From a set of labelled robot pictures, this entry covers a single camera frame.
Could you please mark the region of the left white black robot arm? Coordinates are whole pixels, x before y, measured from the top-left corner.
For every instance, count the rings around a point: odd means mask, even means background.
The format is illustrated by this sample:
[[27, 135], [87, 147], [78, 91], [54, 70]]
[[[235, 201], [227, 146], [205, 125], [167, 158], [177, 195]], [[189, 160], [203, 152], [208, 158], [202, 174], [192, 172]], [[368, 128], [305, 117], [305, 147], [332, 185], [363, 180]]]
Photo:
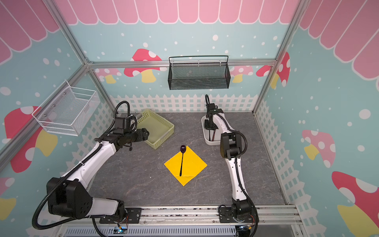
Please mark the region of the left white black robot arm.
[[46, 185], [50, 197], [47, 200], [50, 214], [74, 220], [104, 217], [122, 222], [127, 217], [124, 202], [111, 198], [94, 198], [87, 188], [99, 169], [119, 149], [134, 142], [146, 141], [149, 132], [145, 129], [116, 133], [104, 133], [96, 139], [91, 152], [61, 178], [51, 178]]

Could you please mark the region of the white plastic bin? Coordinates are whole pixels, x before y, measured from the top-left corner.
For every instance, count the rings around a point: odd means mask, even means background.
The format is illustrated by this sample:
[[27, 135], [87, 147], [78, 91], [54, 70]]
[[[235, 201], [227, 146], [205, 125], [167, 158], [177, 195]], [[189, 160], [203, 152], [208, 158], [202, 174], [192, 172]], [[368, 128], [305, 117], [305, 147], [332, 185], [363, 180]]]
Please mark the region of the white plastic bin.
[[221, 134], [230, 133], [231, 131], [228, 129], [230, 125], [228, 122], [224, 122], [222, 118], [218, 115], [213, 117], [214, 126], [212, 129], [206, 129], [206, 125], [209, 125], [209, 119], [206, 116], [201, 118], [201, 125], [203, 130], [203, 136], [205, 143], [210, 146], [220, 145]]

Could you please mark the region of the dark purple spoon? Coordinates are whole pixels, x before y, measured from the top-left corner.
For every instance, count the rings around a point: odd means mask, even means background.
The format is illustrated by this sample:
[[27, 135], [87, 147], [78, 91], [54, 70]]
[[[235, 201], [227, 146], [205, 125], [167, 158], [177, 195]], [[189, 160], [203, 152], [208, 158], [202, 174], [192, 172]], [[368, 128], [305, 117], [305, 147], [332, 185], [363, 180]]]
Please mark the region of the dark purple spoon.
[[186, 149], [187, 149], [186, 145], [182, 145], [182, 146], [180, 147], [180, 152], [181, 152], [181, 154], [182, 154], [182, 158], [181, 158], [181, 166], [180, 166], [180, 173], [179, 173], [179, 176], [180, 176], [180, 177], [182, 176], [182, 173], [183, 173], [183, 161], [184, 161], [184, 154], [185, 154], [185, 152], [186, 152]]

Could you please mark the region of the yellow paper napkin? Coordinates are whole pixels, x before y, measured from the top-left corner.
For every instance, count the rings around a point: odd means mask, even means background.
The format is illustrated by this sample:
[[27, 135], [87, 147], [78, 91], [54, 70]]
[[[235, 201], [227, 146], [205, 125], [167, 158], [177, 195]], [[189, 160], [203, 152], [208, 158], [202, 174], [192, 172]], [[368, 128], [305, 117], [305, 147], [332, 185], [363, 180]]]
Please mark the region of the yellow paper napkin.
[[207, 167], [207, 164], [189, 146], [186, 147], [181, 177], [179, 176], [182, 158], [180, 151], [164, 164], [182, 186], [192, 181]]

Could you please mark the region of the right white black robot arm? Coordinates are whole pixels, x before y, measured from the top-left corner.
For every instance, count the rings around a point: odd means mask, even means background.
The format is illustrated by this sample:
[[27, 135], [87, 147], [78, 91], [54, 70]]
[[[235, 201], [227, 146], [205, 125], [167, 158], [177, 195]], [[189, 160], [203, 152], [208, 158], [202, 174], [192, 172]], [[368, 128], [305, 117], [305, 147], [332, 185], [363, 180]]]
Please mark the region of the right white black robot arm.
[[247, 139], [242, 132], [230, 126], [221, 109], [210, 110], [206, 118], [221, 133], [220, 153], [226, 161], [231, 178], [234, 219], [241, 222], [251, 217], [254, 223], [258, 223], [258, 212], [246, 191], [241, 168], [241, 157], [247, 151]]

